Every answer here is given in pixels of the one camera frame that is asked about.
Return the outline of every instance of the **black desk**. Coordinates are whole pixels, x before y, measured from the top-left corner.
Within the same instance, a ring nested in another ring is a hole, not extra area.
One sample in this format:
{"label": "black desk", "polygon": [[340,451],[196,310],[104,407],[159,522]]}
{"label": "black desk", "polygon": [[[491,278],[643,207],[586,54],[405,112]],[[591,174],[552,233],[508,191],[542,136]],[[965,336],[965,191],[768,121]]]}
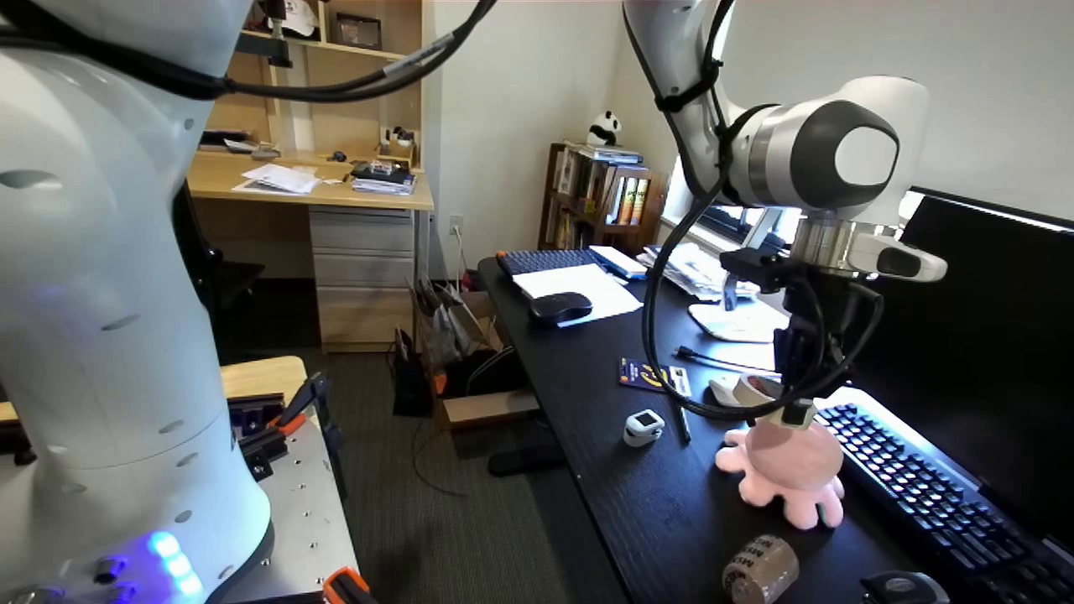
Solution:
{"label": "black desk", "polygon": [[[724,601],[722,567],[760,533],[783,533],[802,562],[786,601],[857,601],[860,577],[913,567],[852,495],[839,531],[799,533],[783,511],[746,508],[739,479],[712,468],[724,427],[693,418],[694,440],[686,446],[664,395],[613,382],[620,356],[641,358],[637,313],[542,334],[498,263],[483,263],[480,276],[630,601]],[[678,291],[661,295],[661,358],[678,345],[712,350],[686,301]],[[624,418],[643,407],[669,420],[664,440],[629,451]]]}

